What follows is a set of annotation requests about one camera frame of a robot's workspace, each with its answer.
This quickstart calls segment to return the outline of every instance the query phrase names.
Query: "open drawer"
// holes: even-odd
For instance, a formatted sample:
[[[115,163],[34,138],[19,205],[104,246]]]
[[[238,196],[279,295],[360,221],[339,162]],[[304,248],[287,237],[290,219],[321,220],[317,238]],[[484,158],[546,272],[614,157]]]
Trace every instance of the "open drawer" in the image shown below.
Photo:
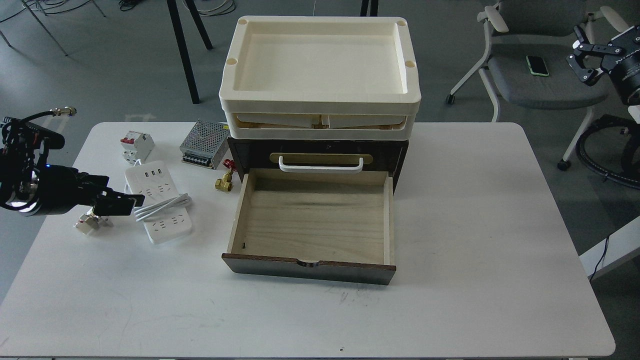
[[[234,272],[389,284],[396,266],[388,172],[244,175],[223,260]]]

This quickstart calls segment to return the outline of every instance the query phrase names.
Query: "gray chair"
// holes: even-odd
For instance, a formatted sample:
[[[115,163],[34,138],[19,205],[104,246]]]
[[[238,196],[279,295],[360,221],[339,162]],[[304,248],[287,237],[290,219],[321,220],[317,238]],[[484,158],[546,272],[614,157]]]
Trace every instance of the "gray chair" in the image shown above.
[[[593,121],[593,106],[607,97],[605,85],[599,83],[589,87],[576,78],[566,62],[566,57],[572,53],[568,45],[493,44],[493,40],[503,35],[539,35],[541,39],[565,37],[572,34],[573,27],[578,24],[585,26],[588,37],[593,40],[591,23],[602,17],[618,31],[628,28],[624,20],[606,6],[596,13],[587,13],[586,0],[501,0],[495,6],[486,6],[477,16],[484,27],[484,54],[451,89],[446,103],[453,104],[454,94],[478,72],[493,103],[493,122],[500,116],[496,87],[505,101],[524,108],[586,108],[582,124],[557,165],[560,170],[566,170],[571,165],[569,157],[578,137]],[[533,76],[525,59],[527,55],[542,57],[549,76]]]

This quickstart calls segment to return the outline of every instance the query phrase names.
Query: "black table leg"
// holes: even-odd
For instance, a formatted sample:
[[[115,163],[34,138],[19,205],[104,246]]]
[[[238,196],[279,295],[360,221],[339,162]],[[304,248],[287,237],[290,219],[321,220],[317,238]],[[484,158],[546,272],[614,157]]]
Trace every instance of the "black table leg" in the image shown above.
[[[180,22],[180,15],[178,14],[178,6],[175,4],[175,0],[166,0],[166,5],[169,7],[171,24],[173,24],[175,41],[178,43],[178,50],[180,51],[180,59],[182,60],[184,75],[187,77],[187,85],[189,87],[189,93],[191,94],[191,102],[194,104],[200,104],[200,97],[198,96],[198,88],[196,87],[196,81],[193,77],[193,69],[191,68],[191,60],[189,59],[187,43],[184,41],[184,33],[182,32],[182,23]]]
[[[200,18],[200,14],[198,13],[198,9],[196,9],[193,0],[185,0],[185,2],[187,3],[187,7],[189,8],[191,17],[193,18],[193,22],[196,23],[196,28],[198,28],[198,31],[200,32],[200,36],[202,37],[204,46],[207,48],[207,50],[213,49],[213,45],[211,45],[211,40],[209,40],[207,30],[204,28],[204,24],[202,24],[202,19]]]
[[[369,0],[362,0],[360,5],[360,16],[367,16],[367,9],[369,7]]]
[[[369,16],[378,16],[378,0],[371,0],[371,10]]]

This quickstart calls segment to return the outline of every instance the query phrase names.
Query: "power strip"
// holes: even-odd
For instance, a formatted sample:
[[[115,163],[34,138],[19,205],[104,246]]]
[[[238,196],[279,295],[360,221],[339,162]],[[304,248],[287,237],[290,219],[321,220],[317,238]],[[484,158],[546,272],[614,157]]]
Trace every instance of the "power strip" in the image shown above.
[[[180,195],[164,161],[130,167],[125,170],[124,176],[131,193],[145,196],[145,206]],[[157,217],[144,220],[144,224],[149,240],[154,244],[187,235],[193,226],[185,208],[167,209]]]

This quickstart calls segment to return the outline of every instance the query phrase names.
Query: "drawer front panel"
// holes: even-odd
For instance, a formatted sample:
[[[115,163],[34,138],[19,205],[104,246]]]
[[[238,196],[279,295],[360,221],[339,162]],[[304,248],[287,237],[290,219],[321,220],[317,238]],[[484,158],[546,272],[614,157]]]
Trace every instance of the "drawer front panel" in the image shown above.
[[[292,258],[222,254],[222,259],[233,271],[240,274],[302,277],[332,281],[361,282],[364,284],[389,285],[396,273],[395,265],[343,263],[318,261],[304,263]]]
[[[277,155],[284,155],[287,165],[335,165],[335,158],[345,155],[362,155],[363,171],[386,171],[393,177],[393,188],[402,170],[404,157],[409,146],[408,140],[374,141],[374,140],[247,140],[229,138],[229,147],[233,155],[240,179],[252,168],[279,168]],[[316,156],[314,160],[297,163],[288,159],[303,158],[301,154],[339,154],[327,159],[326,163]]]

